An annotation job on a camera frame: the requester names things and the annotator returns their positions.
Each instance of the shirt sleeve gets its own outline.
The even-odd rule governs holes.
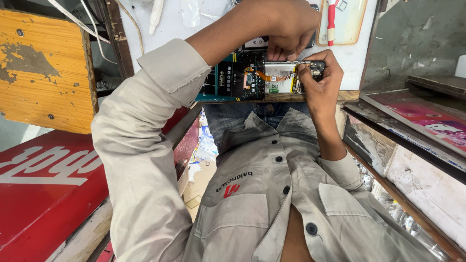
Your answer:
[[[160,129],[193,103],[211,68],[181,39],[138,63],[142,69],[103,101],[91,125],[113,206],[110,236],[119,262],[180,261],[192,221]]]
[[[346,151],[346,156],[337,161],[318,158],[318,163],[322,169],[342,188],[348,192],[365,190],[363,180],[359,175],[359,168],[353,157]]]

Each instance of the grey shirt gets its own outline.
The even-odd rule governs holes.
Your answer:
[[[280,261],[291,204],[317,262],[436,261],[366,190],[350,155],[318,157],[311,119],[293,109],[277,129],[251,114],[245,129],[225,133],[192,223],[160,128],[193,103],[210,66],[180,39],[138,62],[142,69],[104,100],[91,126],[119,262]]]

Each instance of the shirt cuff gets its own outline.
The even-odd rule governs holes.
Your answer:
[[[211,71],[201,55],[182,39],[169,41],[137,62],[158,86],[183,105],[192,102]]]
[[[337,161],[317,159],[322,169],[342,188],[354,190],[362,186],[362,179],[359,174],[359,168],[353,160],[353,157],[346,151],[346,156]]]

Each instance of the phone battery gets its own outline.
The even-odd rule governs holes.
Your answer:
[[[268,76],[289,76],[296,70],[296,64],[266,64],[265,74]],[[265,81],[266,93],[293,93],[295,77],[285,81]]]

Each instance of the red sign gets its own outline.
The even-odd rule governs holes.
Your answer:
[[[108,195],[91,135],[52,131],[0,152],[0,261],[45,261]]]

